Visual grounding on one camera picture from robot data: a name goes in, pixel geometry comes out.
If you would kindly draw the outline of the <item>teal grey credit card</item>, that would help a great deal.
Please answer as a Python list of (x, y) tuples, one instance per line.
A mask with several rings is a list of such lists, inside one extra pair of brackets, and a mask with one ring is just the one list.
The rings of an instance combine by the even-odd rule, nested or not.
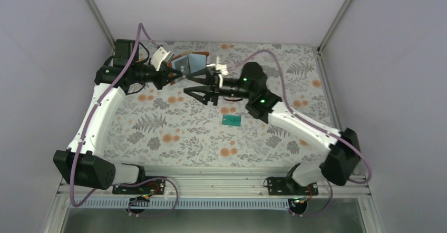
[(232, 127), (240, 127), (241, 126), (241, 116), (224, 114), (222, 116), (222, 125), (228, 125), (228, 126), (232, 126)]

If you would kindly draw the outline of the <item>brown leather card holder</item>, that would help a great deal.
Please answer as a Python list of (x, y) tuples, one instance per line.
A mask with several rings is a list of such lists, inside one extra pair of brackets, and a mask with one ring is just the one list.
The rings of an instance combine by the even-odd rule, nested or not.
[(178, 56), (175, 56), (171, 59), (168, 67), (172, 67), (171, 62), (175, 59), (178, 59), (182, 56), (187, 56), (189, 58), (190, 65), (190, 73), (202, 70), (206, 67), (207, 57), (209, 56), (209, 52), (185, 52)]

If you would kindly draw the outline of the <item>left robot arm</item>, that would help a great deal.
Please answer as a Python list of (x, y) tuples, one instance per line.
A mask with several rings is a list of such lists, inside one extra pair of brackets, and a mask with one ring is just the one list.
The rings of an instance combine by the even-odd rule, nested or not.
[(116, 40), (114, 55), (96, 72), (92, 100), (77, 134), (67, 149), (57, 150), (53, 156), (55, 166), (68, 184), (106, 190), (125, 183), (133, 193), (146, 188), (147, 179), (141, 175), (140, 166), (103, 159), (112, 118), (130, 94), (130, 87), (153, 83), (160, 90), (182, 76), (168, 66), (173, 54), (161, 45), (142, 61), (135, 51), (130, 66), (126, 67), (133, 48), (142, 46), (133, 40)]

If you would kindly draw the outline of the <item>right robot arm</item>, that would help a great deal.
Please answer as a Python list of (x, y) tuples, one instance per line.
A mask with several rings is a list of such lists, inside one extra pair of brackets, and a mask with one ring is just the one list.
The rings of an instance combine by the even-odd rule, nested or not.
[(256, 62), (243, 65), (239, 78), (225, 77), (224, 66), (210, 64), (186, 75), (199, 86), (185, 88), (184, 93), (203, 104), (217, 105), (220, 97), (247, 99), (246, 110), (257, 120), (282, 128), (310, 145), (321, 156), (318, 160), (301, 161), (288, 173), (286, 189), (297, 195), (311, 183), (329, 181), (344, 186), (360, 162), (352, 146), (358, 143), (353, 130), (341, 131), (321, 124), (294, 111), (286, 100), (268, 89), (268, 76)]

